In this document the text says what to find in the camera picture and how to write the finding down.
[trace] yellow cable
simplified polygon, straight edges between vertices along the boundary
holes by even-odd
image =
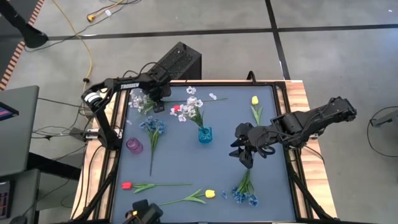
[[[113,4],[113,5],[111,5],[111,6],[109,6],[109,7],[106,7],[105,9],[101,10],[100,12],[96,12],[96,13],[94,13],[94,14],[90,14],[90,15],[87,16],[87,19],[88,19],[90,22],[92,22],[92,21],[95,19],[95,17],[104,14],[105,11],[107,11],[108,9],[112,9],[113,7],[117,6],[118,4],[120,4],[120,3],[123,2],[123,1],[124,1],[124,0],[120,0],[120,1],[116,2],[116,3]]]
[[[88,69],[86,78],[89,78],[89,77],[91,76],[92,71],[93,71],[93,57],[91,56],[91,52],[90,52],[88,46],[86,45],[86,42],[85,42],[79,35],[77,35],[77,32],[76,32],[75,28],[74,28],[73,25],[72,25],[72,22],[70,22],[69,18],[67,17],[67,15],[65,15],[65,13],[64,13],[63,10],[61,9],[61,7],[55,2],[55,0],[51,0],[51,1],[52,1],[52,2],[56,5],[56,7],[60,10],[60,12],[61,12],[61,13],[63,14],[63,16],[65,17],[65,19],[68,21],[68,23],[69,23],[70,27],[72,28],[73,32],[75,33],[76,37],[79,38],[79,39],[81,40],[81,42],[84,44],[84,46],[85,46],[86,49],[87,49],[88,55],[90,56],[90,68]],[[87,82],[85,82],[84,85],[83,85],[83,92],[86,90],[86,84],[87,84]]]

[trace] purple glass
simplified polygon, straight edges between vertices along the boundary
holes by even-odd
[[[139,154],[144,149],[141,142],[139,142],[136,138],[129,138],[126,142],[126,146],[134,154]]]

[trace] blue tabletop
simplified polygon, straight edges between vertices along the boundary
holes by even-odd
[[[172,96],[165,101],[186,100],[187,87],[172,87]],[[198,189],[213,189],[215,198],[201,199],[206,204],[180,202],[161,206],[164,223],[171,222],[259,222],[295,220],[292,196],[286,171],[282,146],[273,145],[274,155],[267,159],[254,157],[251,180],[259,199],[258,207],[248,203],[238,204],[231,196],[231,189],[238,185],[246,168],[239,159],[229,157],[236,148],[229,145],[236,140],[235,128],[240,123],[255,125],[251,111],[251,98],[259,98],[263,106],[261,124],[269,125],[277,116],[272,88],[269,86],[196,86],[195,97],[211,100],[209,93],[226,100],[204,102],[204,125],[213,128],[213,141],[202,144],[198,141],[198,126],[193,121],[179,122],[170,115],[170,109],[179,103],[166,103],[166,111],[153,116],[165,122],[166,131],[159,137],[154,156],[152,176],[149,176],[150,141],[147,133],[139,128],[146,116],[135,108],[129,108],[124,128],[123,148],[118,169],[114,198],[113,223],[122,223],[124,214],[132,203],[148,199],[149,203],[164,203],[185,198]],[[127,147],[127,139],[135,137],[144,146],[141,154],[133,154]],[[134,194],[134,190],[122,190],[123,182],[133,183],[192,183],[186,186],[155,187]],[[221,196],[221,191],[228,198]]]

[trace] yellow tulip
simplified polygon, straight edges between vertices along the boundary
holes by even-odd
[[[205,195],[206,198],[213,198],[216,196],[216,192],[214,190],[206,190]]]
[[[253,105],[259,104],[259,99],[257,98],[257,96],[251,98],[251,104]]]

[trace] metal stand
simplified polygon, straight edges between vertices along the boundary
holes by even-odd
[[[45,44],[49,38],[43,32],[35,29],[22,18],[21,15],[8,3],[7,0],[0,0],[0,13],[17,28],[24,37],[26,47],[37,48]]]
[[[26,168],[27,170],[38,169],[41,172],[57,175],[59,177],[64,177],[71,180],[79,180],[81,172],[81,169],[79,168],[54,161],[31,152],[29,153]]]

